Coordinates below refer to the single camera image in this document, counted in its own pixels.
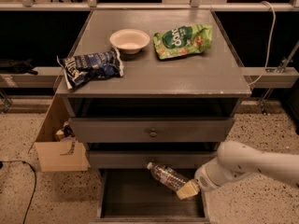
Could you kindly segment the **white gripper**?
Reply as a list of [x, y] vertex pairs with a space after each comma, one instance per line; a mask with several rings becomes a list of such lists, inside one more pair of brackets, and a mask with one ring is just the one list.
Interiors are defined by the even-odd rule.
[[181, 200], [196, 196], [200, 190], [210, 192], [219, 188], [219, 186], [214, 184], [208, 177], [205, 164], [195, 171], [194, 179], [188, 181], [177, 191], [177, 196]]

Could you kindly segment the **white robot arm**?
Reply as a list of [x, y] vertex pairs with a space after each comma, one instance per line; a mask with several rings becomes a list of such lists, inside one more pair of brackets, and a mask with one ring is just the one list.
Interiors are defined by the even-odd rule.
[[250, 174], [271, 177], [284, 184], [299, 188], [299, 156], [265, 152], [236, 141], [222, 142], [216, 157], [203, 164], [188, 181], [177, 191], [183, 200], [220, 188], [226, 183], [235, 182]]

